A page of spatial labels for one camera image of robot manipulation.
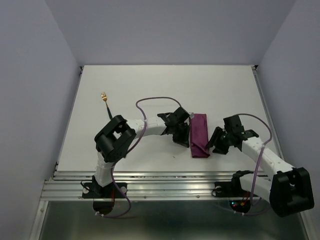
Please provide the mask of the purple cloth napkin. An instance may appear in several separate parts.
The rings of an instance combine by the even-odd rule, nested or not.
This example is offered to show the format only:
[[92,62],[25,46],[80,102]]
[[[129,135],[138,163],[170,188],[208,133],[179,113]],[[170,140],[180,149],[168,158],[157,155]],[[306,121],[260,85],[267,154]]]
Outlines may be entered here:
[[195,113],[190,121],[190,151],[192,158],[206,159],[210,156],[206,145],[209,142],[207,115]]

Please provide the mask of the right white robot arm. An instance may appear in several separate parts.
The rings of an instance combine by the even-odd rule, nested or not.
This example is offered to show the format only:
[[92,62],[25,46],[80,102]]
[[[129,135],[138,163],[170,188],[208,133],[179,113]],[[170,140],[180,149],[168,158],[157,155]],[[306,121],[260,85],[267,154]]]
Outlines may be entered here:
[[279,217],[314,208],[315,201],[309,172],[294,167],[267,147],[272,140],[262,141],[252,129],[246,130],[240,114],[224,118],[224,127],[216,127],[206,149],[226,155],[230,147],[237,148],[255,162],[254,170],[238,170],[230,181],[215,182],[212,195],[229,198],[231,209],[248,214],[254,197],[270,204]]

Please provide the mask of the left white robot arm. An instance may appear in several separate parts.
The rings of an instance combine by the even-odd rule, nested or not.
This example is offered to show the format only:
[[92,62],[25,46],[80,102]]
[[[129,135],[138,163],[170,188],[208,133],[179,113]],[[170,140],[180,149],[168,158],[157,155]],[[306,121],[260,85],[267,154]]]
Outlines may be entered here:
[[92,198],[110,198],[115,189],[111,170],[125,158],[134,140],[147,136],[171,135],[172,141],[189,148],[191,115],[183,107],[174,112],[159,113],[147,119],[124,119],[116,115],[94,137],[97,166],[92,182],[87,187]]

